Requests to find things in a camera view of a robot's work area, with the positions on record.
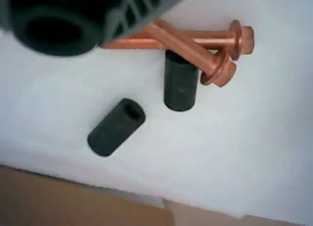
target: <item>orange metal rod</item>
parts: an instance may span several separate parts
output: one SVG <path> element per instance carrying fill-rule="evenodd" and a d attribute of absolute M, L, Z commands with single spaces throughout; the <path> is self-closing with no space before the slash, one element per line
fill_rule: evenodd
<path fill-rule="evenodd" d="M 233 21 L 228 31 L 184 31 L 184 34 L 207 49 L 225 49 L 233 60 L 241 54 L 251 54 L 254 47 L 254 31 L 250 26 L 241 27 Z M 166 49 L 160 41 L 146 31 L 104 45 L 108 49 Z"/>
<path fill-rule="evenodd" d="M 202 70 L 201 82 L 204 85 L 214 82 L 222 87 L 236 71 L 236 65 L 224 50 L 214 55 L 164 20 L 149 24 L 144 31 Z"/>

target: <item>black plastic object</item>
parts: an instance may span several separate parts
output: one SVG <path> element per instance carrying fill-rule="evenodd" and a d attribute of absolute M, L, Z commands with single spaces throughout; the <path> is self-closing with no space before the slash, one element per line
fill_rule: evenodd
<path fill-rule="evenodd" d="M 88 136 L 90 148 L 100 156 L 110 156 L 146 120 L 143 109 L 123 99 Z"/>
<path fill-rule="evenodd" d="M 176 53 L 165 52 L 164 103 L 174 111 L 195 105 L 199 70 Z"/>
<path fill-rule="evenodd" d="M 179 0 L 0 0 L 0 26 L 36 51 L 73 56 L 139 31 Z"/>

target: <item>white surface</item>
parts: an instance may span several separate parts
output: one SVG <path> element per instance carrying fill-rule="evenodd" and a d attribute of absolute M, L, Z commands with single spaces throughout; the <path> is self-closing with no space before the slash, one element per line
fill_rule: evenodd
<path fill-rule="evenodd" d="M 188 29 L 255 29 L 253 55 L 197 104 L 162 102 L 163 52 L 95 50 L 58 59 L 0 40 L 0 163 L 225 213 L 313 225 L 312 0 L 185 0 L 165 18 Z M 86 136 L 122 98 L 147 122 L 113 156 Z"/>

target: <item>black tube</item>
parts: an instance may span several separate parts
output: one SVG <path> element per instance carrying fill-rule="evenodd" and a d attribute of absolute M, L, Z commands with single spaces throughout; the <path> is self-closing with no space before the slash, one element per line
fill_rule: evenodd
<path fill-rule="evenodd" d="M 123 99 L 89 134 L 88 144 L 98 155 L 110 156 L 145 120 L 136 102 Z"/>
<path fill-rule="evenodd" d="M 197 67 L 167 50 L 165 52 L 164 103 L 174 111 L 191 109 L 196 102 Z"/>

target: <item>copper bolt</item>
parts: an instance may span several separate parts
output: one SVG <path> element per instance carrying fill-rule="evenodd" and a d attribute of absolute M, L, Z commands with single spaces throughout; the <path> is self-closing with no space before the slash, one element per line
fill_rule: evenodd
<path fill-rule="evenodd" d="M 207 49 L 225 49 L 237 61 L 241 54 L 251 54 L 254 47 L 254 31 L 250 26 L 241 27 L 235 20 L 228 31 L 184 31 L 196 43 Z M 102 46 L 109 49 L 166 49 L 166 47 L 146 31 Z"/>
<path fill-rule="evenodd" d="M 236 71 L 236 65 L 229 60 L 224 50 L 212 54 L 164 20 L 149 24 L 144 31 L 202 70 L 201 83 L 204 85 L 214 82 L 223 87 Z"/>

